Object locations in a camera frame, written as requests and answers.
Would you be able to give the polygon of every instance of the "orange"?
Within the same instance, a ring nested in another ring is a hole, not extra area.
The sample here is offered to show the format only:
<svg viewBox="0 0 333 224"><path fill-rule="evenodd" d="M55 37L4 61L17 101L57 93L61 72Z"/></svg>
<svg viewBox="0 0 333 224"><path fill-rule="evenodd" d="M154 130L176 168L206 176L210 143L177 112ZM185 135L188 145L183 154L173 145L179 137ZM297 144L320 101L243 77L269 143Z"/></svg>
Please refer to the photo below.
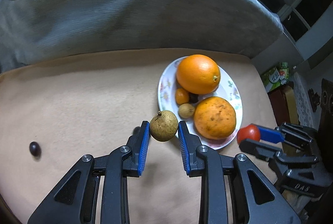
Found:
<svg viewBox="0 0 333 224"><path fill-rule="evenodd" d="M198 132L209 139L226 138L236 128L234 108L218 96L202 100L195 109L193 120Z"/></svg>
<svg viewBox="0 0 333 224"><path fill-rule="evenodd" d="M189 102L189 92L184 90L183 88L177 89L175 98L176 98L176 103L179 105L188 103Z"/></svg>
<svg viewBox="0 0 333 224"><path fill-rule="evenodd" d="M204 55L191 55L178 65L176 78L180 86L194 94L214 91L220 82L220 69L215 61Z"/></svg>

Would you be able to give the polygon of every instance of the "gray blanket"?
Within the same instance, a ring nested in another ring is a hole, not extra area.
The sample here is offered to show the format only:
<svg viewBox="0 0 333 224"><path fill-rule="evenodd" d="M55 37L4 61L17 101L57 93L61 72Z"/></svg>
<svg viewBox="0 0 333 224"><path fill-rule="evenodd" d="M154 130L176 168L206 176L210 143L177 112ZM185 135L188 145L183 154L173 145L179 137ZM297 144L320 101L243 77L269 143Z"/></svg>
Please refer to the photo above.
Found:
<svg viewBox="0 0 333 224"><path fill-rule="evenodd" d="M252 58L282 30L256 0L0 0L0 67L160 47Z"/></svg>

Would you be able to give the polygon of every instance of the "fruit plate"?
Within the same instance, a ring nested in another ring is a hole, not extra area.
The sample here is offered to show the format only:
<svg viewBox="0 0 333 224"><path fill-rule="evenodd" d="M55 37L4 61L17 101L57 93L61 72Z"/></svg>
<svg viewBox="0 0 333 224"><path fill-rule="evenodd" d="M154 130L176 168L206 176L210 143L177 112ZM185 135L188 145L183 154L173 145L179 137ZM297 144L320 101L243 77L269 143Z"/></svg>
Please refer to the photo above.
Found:
<svg viewBox="0 0 333 224"><path fill-rule="evenodd" d="M161 78L159 79L159 88L158 88L159 109L170 110L177 116L178 121L181 120L186 121L189 132L191 134L197 135L200 138L202 144L207 145L215 150L221 149L227 146L235 138L242 123L243 108L242 108L242 100L240 98L238 89L233 80L230 78L230 76L221 67L219 67L221 78L218 88L212 93L199 95L199 102L211 96L219 96L226 99L235 109L236 128L234 132L225 139L213 140L213 139L204 138L195 129L192 118L182 119L178 115L178 105L176 103L174 95L176 90L180 88L180 86L176 79L176 71L179 63L184 58L186 57L179 58L170 63L167 66L167 68L165 68Z"/></svg>

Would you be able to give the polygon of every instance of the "table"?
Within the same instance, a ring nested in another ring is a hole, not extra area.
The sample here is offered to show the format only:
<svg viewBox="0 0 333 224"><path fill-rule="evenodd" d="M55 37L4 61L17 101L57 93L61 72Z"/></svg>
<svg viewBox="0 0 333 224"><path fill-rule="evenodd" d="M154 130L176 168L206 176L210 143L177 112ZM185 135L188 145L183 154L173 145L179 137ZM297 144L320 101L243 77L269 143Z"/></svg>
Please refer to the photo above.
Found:
<svg viewBox="0 0 333 224"><path fill-rule="evenodd" d="M204 54L234 80L243 104L242 127L275 127L258 72L241 55L192 49L145 49L69 56L0 76L0 193L26 223L43 198L84 154L109 154L158 111L157 87L174 59ZM40 160L29 143L42 148ZM236 140L219 151L239 153ZM267 163L253 159L271 180ZM145 171L128 179L131 223L196 223L200 178L183 169L178 139L151 139Z"/></svg>

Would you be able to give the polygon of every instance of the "green box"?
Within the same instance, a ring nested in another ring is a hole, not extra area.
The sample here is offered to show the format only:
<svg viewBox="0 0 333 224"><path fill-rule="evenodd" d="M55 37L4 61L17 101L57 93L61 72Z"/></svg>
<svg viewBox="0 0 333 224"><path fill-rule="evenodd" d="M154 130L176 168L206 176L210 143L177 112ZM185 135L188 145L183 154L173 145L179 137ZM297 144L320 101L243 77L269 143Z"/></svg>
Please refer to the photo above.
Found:
<svg viewBox="0 0 333 224"><path fill-rule="evenodd" d="M278 66L269 69L260 76L266 92L270 92L289 81L289 68L287 62L281 62Z"/></svg>

